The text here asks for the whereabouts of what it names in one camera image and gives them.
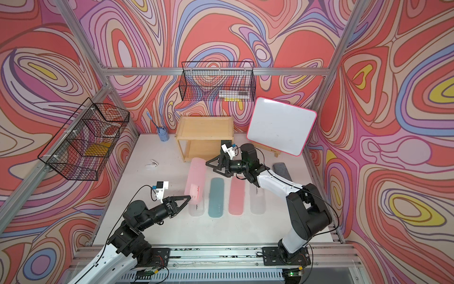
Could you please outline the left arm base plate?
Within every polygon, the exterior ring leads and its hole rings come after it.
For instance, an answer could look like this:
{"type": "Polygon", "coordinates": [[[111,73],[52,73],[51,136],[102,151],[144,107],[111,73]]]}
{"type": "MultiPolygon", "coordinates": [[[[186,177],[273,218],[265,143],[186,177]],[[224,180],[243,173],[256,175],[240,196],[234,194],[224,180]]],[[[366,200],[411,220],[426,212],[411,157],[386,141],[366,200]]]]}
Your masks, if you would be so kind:
{"type": "Polygon", "coordinates": [[[148,248],[137,257],[136,267],[168,266],[171,250],[168,248],[148,248]]]}

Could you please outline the pink pencil case top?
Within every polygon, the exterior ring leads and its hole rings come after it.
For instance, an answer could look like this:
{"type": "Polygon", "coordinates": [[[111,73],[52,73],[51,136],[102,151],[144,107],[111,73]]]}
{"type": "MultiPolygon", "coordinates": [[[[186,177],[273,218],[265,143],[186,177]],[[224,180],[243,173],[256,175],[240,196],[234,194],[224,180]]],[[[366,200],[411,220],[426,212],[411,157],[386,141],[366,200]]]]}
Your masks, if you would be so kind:
{"type": "Polygon", "coordinates": [[[228,211],[231,215],[240,216],[244,212],[245,181],[233,178],[229,192],[228,211]]]}

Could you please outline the pink pencil case bottom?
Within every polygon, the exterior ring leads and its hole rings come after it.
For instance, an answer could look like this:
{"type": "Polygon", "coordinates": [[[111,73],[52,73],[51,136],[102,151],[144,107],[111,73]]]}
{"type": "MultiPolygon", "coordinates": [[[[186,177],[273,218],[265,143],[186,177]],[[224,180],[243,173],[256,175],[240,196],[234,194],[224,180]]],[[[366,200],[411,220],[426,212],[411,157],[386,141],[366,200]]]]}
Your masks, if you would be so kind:
{"type": "Polygon", "coordinates": [[[206,161],[195,157],[191,160],[184,194],[190,196],[189,204],[199,204],[206,183],[206,161]]]}

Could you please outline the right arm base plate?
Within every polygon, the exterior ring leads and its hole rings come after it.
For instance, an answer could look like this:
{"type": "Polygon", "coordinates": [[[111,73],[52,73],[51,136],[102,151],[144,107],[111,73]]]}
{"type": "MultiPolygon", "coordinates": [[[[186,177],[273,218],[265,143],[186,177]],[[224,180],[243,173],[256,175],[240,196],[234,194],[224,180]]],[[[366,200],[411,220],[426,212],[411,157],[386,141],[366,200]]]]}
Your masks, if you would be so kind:
{"type": "Polygon", "coordinates": [[[301,266],[306,267],[312,264],[307,247],[302,247],[294,253],[287,253],[280,247],[263,247],[259,254],[264,266],[301,266]]]}

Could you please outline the clear pencil case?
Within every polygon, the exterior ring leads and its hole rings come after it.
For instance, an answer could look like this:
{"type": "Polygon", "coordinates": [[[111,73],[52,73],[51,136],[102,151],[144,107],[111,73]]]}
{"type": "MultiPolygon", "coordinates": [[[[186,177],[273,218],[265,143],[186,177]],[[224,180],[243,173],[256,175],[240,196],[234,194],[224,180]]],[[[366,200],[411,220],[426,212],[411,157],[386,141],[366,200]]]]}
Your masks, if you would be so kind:
{"type": "Polygon", "coordinates": [[[203,203],[189,204],[189,215],[191,217],[201,217],[204,213],[205,205],[203,203]]]}
{"type": "Polygon", "coordinates": [[[254,215],[263,215],[266,212],[266,196],[262,188],[255,185],[249,187],[250,210],[254,215]]]}

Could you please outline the pink pencil case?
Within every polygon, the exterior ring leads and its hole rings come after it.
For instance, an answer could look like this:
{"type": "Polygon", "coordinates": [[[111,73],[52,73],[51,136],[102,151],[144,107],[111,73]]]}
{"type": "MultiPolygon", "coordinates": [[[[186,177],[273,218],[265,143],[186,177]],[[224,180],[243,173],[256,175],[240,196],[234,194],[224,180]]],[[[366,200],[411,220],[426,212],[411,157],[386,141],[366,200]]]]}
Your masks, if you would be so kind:
{"type": "Polygon", "coordinates": [[[231,215],[240,216],[244,212],[245,181],[233,178],[229,192],[228,211],[231,215]]]}
{"type": "Polygon", "coordinates": [[[189,204],[199,204],[206,183],[206,161],[195,157],[191,160],[184,194],[190,196],[189,204]]]}

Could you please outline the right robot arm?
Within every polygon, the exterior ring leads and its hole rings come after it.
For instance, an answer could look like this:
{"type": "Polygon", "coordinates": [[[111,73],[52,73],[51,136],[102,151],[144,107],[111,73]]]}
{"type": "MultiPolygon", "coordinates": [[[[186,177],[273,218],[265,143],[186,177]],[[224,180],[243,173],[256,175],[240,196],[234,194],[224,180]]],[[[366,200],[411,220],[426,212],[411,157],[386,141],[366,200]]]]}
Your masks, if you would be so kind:
{"type": "Polygon", "coordinates": [[[243,144],[237,150],[235,144],[224,141],[220,154],[206,161],[206,165],[226,178],[242,175],[254,186],[286,201],[292,229],[278,242],[277,249],[281,260],[288,262],[332,223],[331,206],[320,196],[315,185],[301,185],[278,175],[259,159],[257,152],[251,143],[243,144]]]}

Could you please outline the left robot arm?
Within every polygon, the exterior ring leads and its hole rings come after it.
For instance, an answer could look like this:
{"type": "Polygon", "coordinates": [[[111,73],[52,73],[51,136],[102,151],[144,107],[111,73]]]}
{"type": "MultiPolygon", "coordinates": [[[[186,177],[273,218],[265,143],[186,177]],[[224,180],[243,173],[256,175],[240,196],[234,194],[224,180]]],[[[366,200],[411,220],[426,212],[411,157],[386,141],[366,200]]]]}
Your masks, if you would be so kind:
{"type": "Polygon", "coordinates": [[[150,266],[154,249],[143,231],[173,218],[189,204],[191,196],[169,196],[150,209],[142,200],[131,202],[123,213],[121,225],[110,235],[105,246],[70,281],[71,284],[114,284],[136,267],[150,266]]]}

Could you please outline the clear pencil case bottom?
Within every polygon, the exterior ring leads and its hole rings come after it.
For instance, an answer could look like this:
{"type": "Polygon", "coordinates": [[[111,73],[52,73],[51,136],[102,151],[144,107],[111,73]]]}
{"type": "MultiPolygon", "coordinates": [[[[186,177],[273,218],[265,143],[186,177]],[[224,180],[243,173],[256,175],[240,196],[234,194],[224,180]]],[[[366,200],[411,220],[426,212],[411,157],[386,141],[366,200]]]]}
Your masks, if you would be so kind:
{"type": "Polygon", "coordinates": [[[189,215],[191,217],[201,217],[204,213],[205,205],[203,203],[189,204],[189,215]]]}

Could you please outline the teal pencil case top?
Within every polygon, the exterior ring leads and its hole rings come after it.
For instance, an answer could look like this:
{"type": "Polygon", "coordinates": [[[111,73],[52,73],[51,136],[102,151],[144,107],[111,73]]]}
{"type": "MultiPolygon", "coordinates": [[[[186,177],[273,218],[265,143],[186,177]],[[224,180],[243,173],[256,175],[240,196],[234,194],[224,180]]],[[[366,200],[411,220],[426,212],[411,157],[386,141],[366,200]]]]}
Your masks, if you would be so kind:
{"type": "Polygon", "coordinates": [[[224,180],[213,178],[210,181],[208,214],[211,218],[221,218],[224,209],[224,180]]]}

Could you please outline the clear pencil case top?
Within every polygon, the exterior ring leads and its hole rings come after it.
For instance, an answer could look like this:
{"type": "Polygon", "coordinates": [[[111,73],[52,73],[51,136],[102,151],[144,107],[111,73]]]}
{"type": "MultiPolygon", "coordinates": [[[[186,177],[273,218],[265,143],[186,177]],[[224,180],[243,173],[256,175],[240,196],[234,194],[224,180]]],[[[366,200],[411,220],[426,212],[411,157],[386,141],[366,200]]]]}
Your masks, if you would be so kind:
{"type": "Polygon", "coordinates": [[[266,196],[262,188],[255,185],[249,187],[250,210],[254,215],[263,215],[266,212],[266,196]]]}

